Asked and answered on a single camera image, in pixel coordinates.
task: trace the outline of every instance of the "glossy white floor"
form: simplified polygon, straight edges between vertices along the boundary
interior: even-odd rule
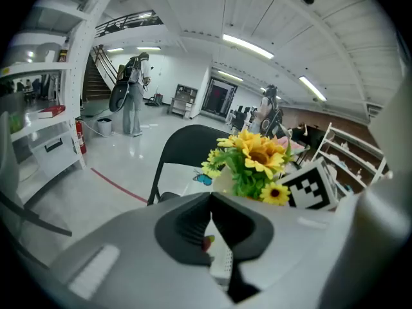
[[[87,169],[72,168],[64,173],[33,208],[44,220],[70,229],[73,236],[61,236],[24,223],[21,243],[43,263],[50,264],[65,248],[116,215],[145,207],[145,203],[136,197],[148,199],[163,147],[177,129],[202,124],[229,131],[223,122],[201,115],[183,120],[176,115],[167,115],[165,108],[143,106],[141,124],[149,128],[143,128],[143,135],[133,138],[122,134],[122,112],[112,116],[106,113],[113,119],[116,132],[108,138],[84,127]],[[97,128],[96,119],[87,121],[94,129]],[[159,182],[160,192],[197,192],[188,189],[194,175],[192,167],[168,164]],[[136,196],[120,190],[113,183]]]

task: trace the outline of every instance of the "brown wall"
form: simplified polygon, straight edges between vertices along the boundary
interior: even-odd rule
[[[377,146],[368,128],[362,124],[324,113],[291,108],[281,109],[283,111],[283,125],[287,128],[297,127],[300,122],[304,122],[308,126],[314,127],[314,125],[317,125],[319,126],[319,129],[326,131],[329,123],[331,122],[333,127],[352,134],[367,143]]]
[[[351,135],[356,136],[357,138],[364,140],[367,143],[377,146],[368,128],[362,124],[358,124],[350,120],[346,120],[346,119],[339,118],[339,117],[334,117],[334,116],[327,115],[324,113],[316,113],[316,112],[299,110],[299,109],[291,109],[291,108],[282,108],[282,111],[283,111],[283,125],[285,125],[287,128],[297,127],[297,125],[300,122],[304,122],[308,126],[312,126],[312,127],[319,126],[320,130],[326,131],[328,129],[329,123],[331,122],[332,127],[345,131]],[[333,141],[338,144],[340,144],[341,142],[345,142],[343,139],[339,138],[338,136],[335,136],[333,138]],[[375,168],[378,168],[380,160],[374,157],[372,154],[369,154],[365,150],[362,150],[361,148],[357,147],[356,145],[352,143],[348,143],[348,147],[349,147],[349,150],[353,152],[355,155],[357,155],[358,157],[362,158],[363,160],[367,162],[370,162],[371,164],[375,166]],[[363,168],[357,162],[355,162],[351,158],[348,158],[345,154],[341,153],[340,151],[332,147],[329,147],[328,144],[323,145],[322,151],[337,155],[340,160],[345,162],[345,164],[348,166],[349,170],[353,174],[356,174],[357,171],[360,168],[362,168],[362,171],[361,171],[362,181],[366,184],[370,184],[370,182],[372,181],[373,175],[369,171],[365,170],[365,168]],[[308,153],[306,158],[311,159],[314,153],[315,153],[315,150],[311,150]],[[355,191],[355,193],[361,192],[362,186],[360,186],[346,172],[342,171],[338,167],[335,167],[335,168],[337,170],[337,180],[341,184],[350,185],[352,189]]]

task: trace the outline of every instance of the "doorway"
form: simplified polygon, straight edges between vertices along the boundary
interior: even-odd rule
[[[228,82],[211,78],[202,110],[226,118],[237,88]]]

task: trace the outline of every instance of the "jeans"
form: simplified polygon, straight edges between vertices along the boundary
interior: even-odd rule
[[[143,102],[143,86],[140,84],[129,84],[129,93],[123,107],[123,132],[130,134],[130,112],[135,106],[135,120],[133,123],[132,134],[140,133],[139,111]]]
[[[254,134],[260,134],[260,120],[253,120],[249,127],[249,132]]]

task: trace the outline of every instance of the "flower bouquet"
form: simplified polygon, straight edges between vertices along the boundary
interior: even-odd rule
[[[285,205],[290,194],[288,187],[276,184],[276,173],[282,172],[291,159],[290,143],[287,149],[276,138],[242,131],[238,136],[218,138],[218,148],[209,153],[202,171],[210,178],[219,178],[230,170],[231,182],[222,189],[235,196]]]

